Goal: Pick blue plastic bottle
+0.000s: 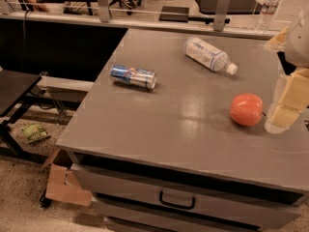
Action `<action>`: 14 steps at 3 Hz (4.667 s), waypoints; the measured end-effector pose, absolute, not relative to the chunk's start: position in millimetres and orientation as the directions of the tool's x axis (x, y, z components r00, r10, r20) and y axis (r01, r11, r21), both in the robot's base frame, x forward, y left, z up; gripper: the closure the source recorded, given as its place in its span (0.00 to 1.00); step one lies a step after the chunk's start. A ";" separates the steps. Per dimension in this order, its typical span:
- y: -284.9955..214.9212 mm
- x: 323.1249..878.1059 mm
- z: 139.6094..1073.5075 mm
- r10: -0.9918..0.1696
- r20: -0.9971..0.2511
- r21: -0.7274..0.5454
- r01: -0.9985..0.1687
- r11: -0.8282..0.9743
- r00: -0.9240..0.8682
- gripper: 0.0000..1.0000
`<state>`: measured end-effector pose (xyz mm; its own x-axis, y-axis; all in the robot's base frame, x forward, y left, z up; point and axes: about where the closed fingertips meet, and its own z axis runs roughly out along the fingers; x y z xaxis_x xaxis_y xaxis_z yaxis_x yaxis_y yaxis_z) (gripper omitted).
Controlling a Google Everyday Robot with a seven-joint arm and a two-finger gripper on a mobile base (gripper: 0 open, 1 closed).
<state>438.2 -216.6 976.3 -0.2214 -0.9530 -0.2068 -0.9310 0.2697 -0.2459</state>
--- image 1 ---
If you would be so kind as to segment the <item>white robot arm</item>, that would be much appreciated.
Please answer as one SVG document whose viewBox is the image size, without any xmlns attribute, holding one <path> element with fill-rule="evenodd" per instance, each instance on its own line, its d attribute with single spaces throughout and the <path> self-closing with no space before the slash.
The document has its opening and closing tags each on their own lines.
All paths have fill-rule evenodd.
<svg viewBox="0 0 309 232">
<path fill-rule="evenodd" d="M 292 73 L 278 78 L 265 122 L 268 132 L 282 133 L 309 105 L 309 14 L 301 11 L 265 44 L 265 50 L 283 53 L 286 62 L 295 66 Z"/>
</svg>

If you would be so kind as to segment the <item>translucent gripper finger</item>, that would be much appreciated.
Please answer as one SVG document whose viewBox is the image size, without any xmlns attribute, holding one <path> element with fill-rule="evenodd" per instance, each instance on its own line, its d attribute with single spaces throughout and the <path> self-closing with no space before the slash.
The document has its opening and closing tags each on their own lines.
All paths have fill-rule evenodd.
<svg viewBox="0 0 309 232">
<path fill-rule="evenodd" d="M 272 103 L 269 106 L 269 109 L 267 112 L 267 119 L 265 121 L 265 129 L 269 133 L 277 134 L 277 133 L 282 133 L 286 130 L 285 127 L 277 126 L 273 122 L 275 111 L 279 107 L 279 99 L 284 92 L 286 84 L 287 84 L 287 76 L 284 74 L 281 74 L 274 85 Z"/>
</svg>

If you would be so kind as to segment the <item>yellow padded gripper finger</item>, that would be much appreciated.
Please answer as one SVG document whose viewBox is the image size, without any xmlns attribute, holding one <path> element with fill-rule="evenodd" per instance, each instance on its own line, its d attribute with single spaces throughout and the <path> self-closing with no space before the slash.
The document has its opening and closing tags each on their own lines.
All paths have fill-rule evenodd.
<svg viewBox="0 0 309 232">
<path fill-rule="evenodd" d="M 298 67 L 287 75 L 273 122 L 288 129 L 309 105 L 309 69 Z"/>
</svg>

